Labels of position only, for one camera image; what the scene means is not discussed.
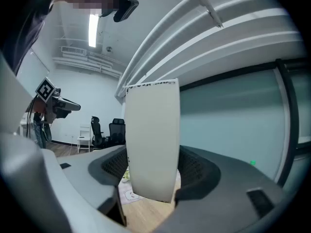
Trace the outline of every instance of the air vent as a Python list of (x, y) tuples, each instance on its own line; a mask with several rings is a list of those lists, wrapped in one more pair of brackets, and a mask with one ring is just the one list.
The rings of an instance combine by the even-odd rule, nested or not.
[(261, 188), (249, 190), (246, 192), (246, 194), (251, 200), (260, 218), (264, 217), (274, 208), (274, 205)]
[(74, 54), (79, 56), (86, 56), (86, 50), (80, 48), (61, 47), (61, 51), (67, 54)]

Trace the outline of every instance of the white stool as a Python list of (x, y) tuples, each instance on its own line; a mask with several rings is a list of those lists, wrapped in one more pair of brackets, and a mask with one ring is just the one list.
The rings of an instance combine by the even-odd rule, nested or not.
[[(79, 150), (86, 150), (90, 152), (90, 142), (91, 142), (91, 125), (89, 124), (81, 124), (80, 125), (80, 136), (77, 138), (78, 140), (78, 153)], [(88, 141), (88, 148), (81, 147), (81, 141)]]

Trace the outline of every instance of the fluorescent light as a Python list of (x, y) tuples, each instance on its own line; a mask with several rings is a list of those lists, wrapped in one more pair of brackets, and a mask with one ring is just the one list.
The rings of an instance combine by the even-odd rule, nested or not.
[(98, 19), (98, 15), (89, 15), (88, 45), (94, 48), (96, 47)]

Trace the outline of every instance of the black office chair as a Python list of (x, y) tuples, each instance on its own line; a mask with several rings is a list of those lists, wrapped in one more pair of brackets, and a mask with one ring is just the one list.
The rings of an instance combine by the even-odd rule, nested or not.
[(103, 149), (106, 147), (106, 138), (102, 137), (101, 125), (99, 124), (99, 118), (96, 116), (92, 116), (91, 126), (93, 130), (93, 139), (92, 144), (96, 148)]
[(125, 123), (123, 119), (115, 118), (109, 124), (110, 136), (108, 137), (108, 146), (125, 144)]

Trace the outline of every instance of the wooden floor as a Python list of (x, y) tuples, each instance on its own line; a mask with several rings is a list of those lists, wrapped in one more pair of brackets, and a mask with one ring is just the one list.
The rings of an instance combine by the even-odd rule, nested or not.
[[(52, 150), (56, 157), (78, 154), (77, 147), (47, 143), (47, 149)], [(175, 184), (175, 191), (180, 188), (180, 180)], [(127, 219), (127, 228), (134, 233), (148, 233), (159, 226), (174, 210), (174, 198), (171, 203), (163, 203), (150, 199), (142, 199), (122, 206)]]

